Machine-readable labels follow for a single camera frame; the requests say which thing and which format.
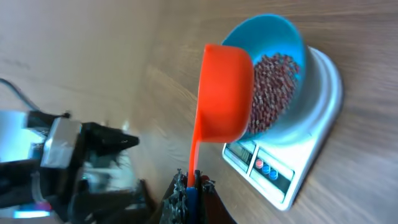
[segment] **wooden table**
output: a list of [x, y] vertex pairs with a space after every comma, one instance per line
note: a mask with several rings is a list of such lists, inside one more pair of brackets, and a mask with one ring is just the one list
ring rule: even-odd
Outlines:
[[275, 13], [336, 63], [345, 86], [342, 112], [288, 212], [222, 160], [221, 144], [201, 145], [198, 168], [216, 180], [238, 223], [398, 223], [397, 1], [162, 4], [132, 117], [141, 137], [134, 166], [157, 198], [177, 168], [187, 169], [203, 46], [220, 43], [249, 17]]
[[[138, 177], [160, 199], [187, 169], [203, 47], [262, 13], [290, 19], [336, 63], [342, 112], [288, 212], [202, 144], [199, 169], [239, 223], [398, 223], [396, 0], [0, 0], [0, 74], [43, 110], [128, 119]], [[21, 109], [7, 89], [1, 108]]]

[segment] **scale display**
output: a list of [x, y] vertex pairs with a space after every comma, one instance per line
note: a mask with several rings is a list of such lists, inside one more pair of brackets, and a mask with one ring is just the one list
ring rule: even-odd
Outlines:
[[247, 150], [242, 144], [233, 142], [226, 145], [224, 153], [243, 171], [248, 171], [251, 159], [253, 158], [253, 152]]

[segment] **scale base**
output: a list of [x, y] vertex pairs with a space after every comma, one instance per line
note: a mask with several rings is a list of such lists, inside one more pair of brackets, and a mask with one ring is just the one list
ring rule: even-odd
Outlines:
[[311, 47], [308, 54], [299, 103], [284, 116], [289, 123], [276, 123], [259, 139], [225, 144], [222, 152], [225, 161], [279, 210], [293, 204], [343, 102], [343, 85], [333, 62]]

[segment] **black cable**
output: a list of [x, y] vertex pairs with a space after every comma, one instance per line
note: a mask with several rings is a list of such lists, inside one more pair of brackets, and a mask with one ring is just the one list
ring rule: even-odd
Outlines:
[[8, 88], [10, 88], [17, 96], [19, 99], [21, 99], [27, 107], [29, 107], [33, 111], [40, 111], [40, 108], [34, 104], [22, 91], [18, 86], [15, 86], [13, 83], [11, 83], [8, 80], [5, 80], [3, 78], [0, 78], [0, 83], [5, 84]]

